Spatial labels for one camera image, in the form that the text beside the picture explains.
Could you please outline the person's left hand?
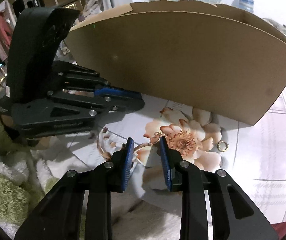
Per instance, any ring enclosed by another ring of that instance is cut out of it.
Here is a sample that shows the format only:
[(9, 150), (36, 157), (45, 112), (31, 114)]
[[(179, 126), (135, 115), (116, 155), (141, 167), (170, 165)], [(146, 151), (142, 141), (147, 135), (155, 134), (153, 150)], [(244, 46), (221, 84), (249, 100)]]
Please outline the person's left hand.
[(50, 139), (51, 137), (43, 137), (37, 139), (26, 139), (22, 137), (22, 135), (16, 130), (16, 126), (11, 116), (0, 115), (0, 120), (3, 124), (3, 127), (10, 137), (12, 142), (15, 144), (29, 147), (35, 150), (45, 150), (50, 147)]

